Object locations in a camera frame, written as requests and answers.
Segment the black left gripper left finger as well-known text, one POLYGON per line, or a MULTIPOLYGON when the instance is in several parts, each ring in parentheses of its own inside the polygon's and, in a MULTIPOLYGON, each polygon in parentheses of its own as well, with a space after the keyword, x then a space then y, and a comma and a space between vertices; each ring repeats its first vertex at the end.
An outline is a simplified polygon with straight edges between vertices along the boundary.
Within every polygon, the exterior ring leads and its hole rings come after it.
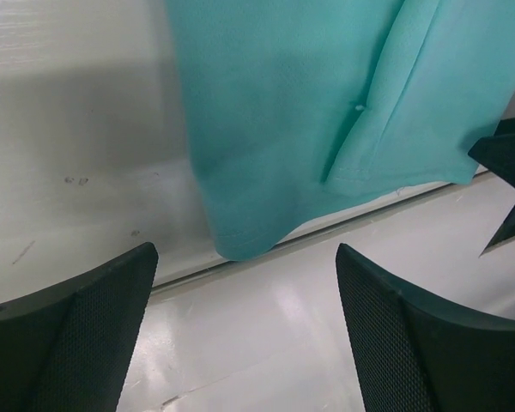
POLYGON ((114 411, 155 278, 149 242, 0 304, 0 411, 114 411))

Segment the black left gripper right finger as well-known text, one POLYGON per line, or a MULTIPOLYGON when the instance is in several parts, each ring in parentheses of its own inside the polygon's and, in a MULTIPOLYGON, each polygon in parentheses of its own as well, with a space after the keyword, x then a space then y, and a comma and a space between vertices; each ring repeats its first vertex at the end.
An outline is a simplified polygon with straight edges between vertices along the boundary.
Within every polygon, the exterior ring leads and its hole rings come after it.
POLYGON ((515 320, 444 299, 345 244, 336 276, 367 411, 515 411, 515 320))

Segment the teal t shirt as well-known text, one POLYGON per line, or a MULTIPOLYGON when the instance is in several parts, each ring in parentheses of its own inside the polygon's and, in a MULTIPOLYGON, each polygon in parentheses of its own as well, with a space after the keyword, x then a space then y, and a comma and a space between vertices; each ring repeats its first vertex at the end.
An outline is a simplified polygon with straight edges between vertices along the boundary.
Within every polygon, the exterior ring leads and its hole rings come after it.
POLYGON ((515 92, 515 1, 169 1, 191 166, 216 251, 432 182, 515 92))

